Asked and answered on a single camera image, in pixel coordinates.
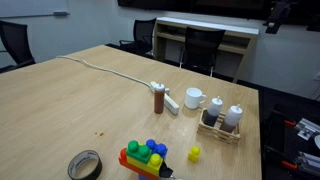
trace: television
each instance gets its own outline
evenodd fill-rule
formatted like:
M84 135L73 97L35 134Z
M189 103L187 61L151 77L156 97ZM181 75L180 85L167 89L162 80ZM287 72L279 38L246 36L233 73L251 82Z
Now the television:
M280 0L118 0L122 7L266 20ZM290 0L291 12L284 23L308 25L320 8L316 0Z

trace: tape roll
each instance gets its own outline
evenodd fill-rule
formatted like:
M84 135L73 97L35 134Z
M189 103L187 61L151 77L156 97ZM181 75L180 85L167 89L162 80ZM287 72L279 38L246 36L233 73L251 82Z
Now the tape roll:
M80 165L88 160L96 160L96 164L91 172L83 177L76 177ZM102 163L97 152L86 150L76 155L68 166L68 175L73 180L95 180L99 177L102 170Z

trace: small yellow block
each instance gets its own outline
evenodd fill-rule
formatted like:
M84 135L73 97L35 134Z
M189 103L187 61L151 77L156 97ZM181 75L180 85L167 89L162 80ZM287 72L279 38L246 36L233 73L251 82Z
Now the small yellow block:
M200 149L198 146L193 146L190 150L190 153L188 155L188 159L194 163L198 162L200 155Z
M150 174L159 176L159 170L162 165L163 159L160 157L159 154L152 154L148 164L144 164L140 161L137 161L136 159L133 159L130 156L127 156L127 161L129 164L134 165L146 172L149 172Z

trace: wooden caddy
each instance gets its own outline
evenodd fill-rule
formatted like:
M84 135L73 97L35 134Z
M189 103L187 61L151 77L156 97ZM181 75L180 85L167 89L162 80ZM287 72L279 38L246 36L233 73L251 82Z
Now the wooden caddy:
M203 120L207 117L207 114L208 114L207 109L203 109L200 116L198 132L203 132L205 134L212 135L215 138L219 139L220 141L226 142L228 144L238 144L240 140L239 124L236 126L236 128L233 130L232 133L228 133L219 129L225 118L225 114L223 113L219 114L214 127L205 125L203 123Z

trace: white mug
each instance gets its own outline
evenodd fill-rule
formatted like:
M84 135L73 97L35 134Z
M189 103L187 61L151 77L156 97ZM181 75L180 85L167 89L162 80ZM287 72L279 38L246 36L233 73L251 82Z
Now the white mug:
M206 101L207 96L202 94L202 91L198 88L188 88L186 90L186 97L184 104L189 109L197 109L200 104Z

